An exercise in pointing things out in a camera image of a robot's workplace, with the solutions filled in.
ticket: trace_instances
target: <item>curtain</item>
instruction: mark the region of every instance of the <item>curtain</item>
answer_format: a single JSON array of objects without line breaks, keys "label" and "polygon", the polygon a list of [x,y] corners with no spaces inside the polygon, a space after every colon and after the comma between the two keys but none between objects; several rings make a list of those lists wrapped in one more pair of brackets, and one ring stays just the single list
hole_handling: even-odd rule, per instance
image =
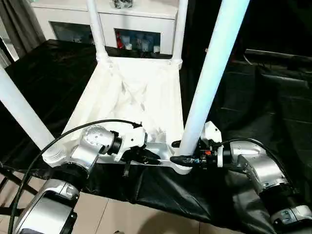
[{"label": "curtain", "polygon": [[20,58],[45,41],[27,0],[0,0],[0,16]]}]

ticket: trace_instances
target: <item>bottle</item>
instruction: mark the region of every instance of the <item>bottle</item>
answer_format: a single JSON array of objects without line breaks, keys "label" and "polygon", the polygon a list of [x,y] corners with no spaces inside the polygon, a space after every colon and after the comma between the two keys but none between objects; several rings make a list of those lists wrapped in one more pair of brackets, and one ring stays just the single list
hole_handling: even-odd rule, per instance
[{"label": "bottle", "polygon": [[116,33],[116,41],[117,41],[117,48],[118,49],[122,49],[123,48],[123,44],[121,42],[121,38],[120,38],[120,33],[119,32]]}]

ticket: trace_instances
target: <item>black tablecloth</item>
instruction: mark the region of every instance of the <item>black tablecloth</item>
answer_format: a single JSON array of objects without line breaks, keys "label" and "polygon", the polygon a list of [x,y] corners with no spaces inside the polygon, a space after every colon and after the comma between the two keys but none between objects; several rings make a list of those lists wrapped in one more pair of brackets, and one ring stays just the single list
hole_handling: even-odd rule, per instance
[{"label": "black tablecloth", "polygon": [[[54,136],[68,121],[96,66],[91,45],[49,40],[6,71]],[[180,71],[184,119],[198,71]],[[252,137],[278,152],[296,189],[311,204],[312,78],[308,74],[270,71],[230,63],[208,116],[223,139]],[[2,167],[25,170],[39,152],[1,104]],[[274,233],[269,216],[244,175],[223,169],[192,170],[97,164],[84,192],[176,213],[246,233]],[[32,175],[48,178],[40,160]]]}]

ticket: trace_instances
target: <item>silver robot arm segment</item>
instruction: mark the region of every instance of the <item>silver robot arm segment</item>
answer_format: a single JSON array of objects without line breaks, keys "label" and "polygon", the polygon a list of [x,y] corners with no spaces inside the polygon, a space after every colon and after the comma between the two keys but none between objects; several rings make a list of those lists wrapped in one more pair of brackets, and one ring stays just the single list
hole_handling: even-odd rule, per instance
[{"label": "silver robot arm segment", "polygon": [[24,209],[15,226],[15,234],[70,234],[77,214],[74,207],[79,192],[95,165],[98,154],[121,158],[132,147],[143,147],[146,134],[135,128],[123,137],[100,125],[85,130],[53,175]]},{"label": "silver robot arm segment", "polygon": [[222,143],[221,133],[211,123],[205,124],[201,141],[193,156],[174,156],[171,161],[186,167],[225,167],[246,174],[271,216],[271,223],[281,233],[312,227],[312,212],[285,177],[280,166],[253,140]]},{"label": "silver robot arm segment", "polygon": [[246,173],[271,216],[276,230],[312,225],[312,212],[266,151],[254,143],[230,143],[233,163]]}]

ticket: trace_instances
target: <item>floor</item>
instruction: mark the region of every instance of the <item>floor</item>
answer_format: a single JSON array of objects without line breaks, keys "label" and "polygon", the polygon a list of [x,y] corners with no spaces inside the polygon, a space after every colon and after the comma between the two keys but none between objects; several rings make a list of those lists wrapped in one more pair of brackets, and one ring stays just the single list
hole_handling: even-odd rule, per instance
[{"label": "floor", "polygon": [[[39,190],[44,182],[33,177],[29,184]],[[17,189],[11,181],[5,185],[0,193],[2,206],[9,206]],[[25,207],[32,197],[24,192],[18,207]],[[75,211],[78,218],[74,234],[113,234],[116,231],[120,234],[239,234],[167,212],[85,193],[80,193]],[[8,222],[9,216],[0,215],[0,234],[7,233]]]}]

